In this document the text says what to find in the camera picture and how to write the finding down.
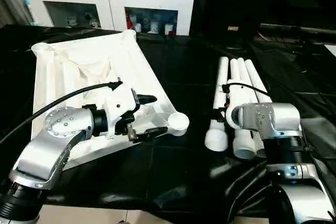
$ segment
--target glass cabinet door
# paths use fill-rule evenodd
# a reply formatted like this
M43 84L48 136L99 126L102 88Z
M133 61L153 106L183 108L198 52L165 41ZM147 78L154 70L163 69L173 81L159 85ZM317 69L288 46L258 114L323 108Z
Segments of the glass cabinet door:
M114 30L109 0L29 0L41 26Z
M189 35L194 0L109 0L114 28Z
M125 15L128 29L150 34L176 34L176 10L125 7Z
M95 4L44 1L55 27L101 28Z

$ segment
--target curtain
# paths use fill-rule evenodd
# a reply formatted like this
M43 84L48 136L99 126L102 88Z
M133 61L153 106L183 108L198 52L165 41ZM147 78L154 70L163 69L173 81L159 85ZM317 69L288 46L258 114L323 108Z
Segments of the curtain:
M30 25L32 21L24 0L0 0L0 28L7 24Z

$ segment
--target white pvc pipe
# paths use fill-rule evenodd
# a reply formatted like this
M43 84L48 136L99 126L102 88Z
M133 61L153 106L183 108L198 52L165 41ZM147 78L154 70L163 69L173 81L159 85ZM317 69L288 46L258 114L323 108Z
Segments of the white pvc pipe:
M261 78L251 60L246 60L245 65L250 76L253 87L267 92ZM259 102L272 102L272 99L264 94L256 92Z
M238 59L238 65L239 65L239 73L240 78L248 85L252 86L250 76L248 75L247 68L244 62L243 58ZM250 94L250 102L257 103L258 99L256 96L256 93L252 89L247 89L248 93Z
M236 59L230 61L231 80L230 82L242 82L247 84L243 78L246 78L246 73L243 73ZM242 159L252 159L256 156L255 143L251 137L250 131L240 130L239 126L235 125L231 114L235 107L243 103L250 102L249 90L242 89L240 86L230 86L230 106L226 111L226 120L230 126L235 128L235 138L233 140L233 152L236 157Z
M222 85L227 82L229 60L227 57L221 57L218 65L218 76L214 98L214 109L224 107L226 102L226 94L222 91ZM210 121L209 130L205 134L205 146L216 152L222 152L227 149L227 134L225 132L224 123L216 120Z
M238 59L238 65L239 65L239 72L240 72L241 79L246 84L252 86L252 82L251 82L251 79L250 79L250 76L248 74L248 71L247 71L247 68L246 68L246 65L245 65L245 62L244 62L243 58ZM250 95L250 102L257 103L258 99L257 99L256 93L254 92L254 90L248 89L246 91ZM260 138L259 133L258 132L252 132L252 135L253 135L253 140L255 142L255 150L256 150L257 156L266 158L264 144L263 144L263 142Z
M236 59L232 59L230 61L230 70L231 70L231 79L234 81L239 81L240 72L239 72L238 61Z
M233 153L241 159L252 159L256 156L255 142L248 130L235 130Z
M252 61L251 60L246 60L245 65L246 65L246 68L247 68L248 74L250 76L253 87L267 92L267 90L266 90L266 88L265 88L265 86L264 86L256 68L254 67L254 65L252 63ZM256 92L256 94L257 94L259 102L272 102L272 99L270 97L268 97L267 95L261 94L259 92ZM260 135L254 134L253 138L255 139L255 142L256 142L257 156L266 158L264 144L262 143Z

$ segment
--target robotic arm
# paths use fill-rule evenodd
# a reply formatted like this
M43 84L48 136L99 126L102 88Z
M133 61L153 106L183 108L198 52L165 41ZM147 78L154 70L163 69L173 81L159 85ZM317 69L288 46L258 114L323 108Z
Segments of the robotic arm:
M232 127L258 131L264 142L270 223L333 223L331 201L303 149L299 111L287 103L247 103L231 117Z
M25 147L9 174L0 198L1 224L37 222L48 191L57 185L71 149L80 141L112 131L127 134L136 143L167 131L160 127L137 135L131 125L140 104L154 102L156 97L136 94L121 84L113 91L113 98L107 111L90 104L81 109L58 108L46 116L43 129Z

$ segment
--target silver metal arm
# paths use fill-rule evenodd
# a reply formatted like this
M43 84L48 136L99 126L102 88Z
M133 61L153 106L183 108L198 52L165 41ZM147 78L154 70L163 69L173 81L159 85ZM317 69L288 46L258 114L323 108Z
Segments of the silver metal arm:
M234 108L232 119L242 129L258 131L264 141L267 172L273 184L270 197L274 204L276 200L282 201L270 211L274 215L270 216L270 223L284 223L282 216L291 213L290 220L294 223L313 220L332 223L328 212L334 215L334 210L315 165L302 158L300 152L290 150L298 147L298 140L302 139L300 113L295 106L288 103L247 103ZM291 210L284 208L281 212L280 208L286 204Z
M9 178L30 188L53 188L71 149L80 141L90 139L92 130L89 109L65 107L52 111L43 129L22 151Z
M300 113L289 103L247 103L235 108L232 115L236 124L258 131L262 140L302 136Z

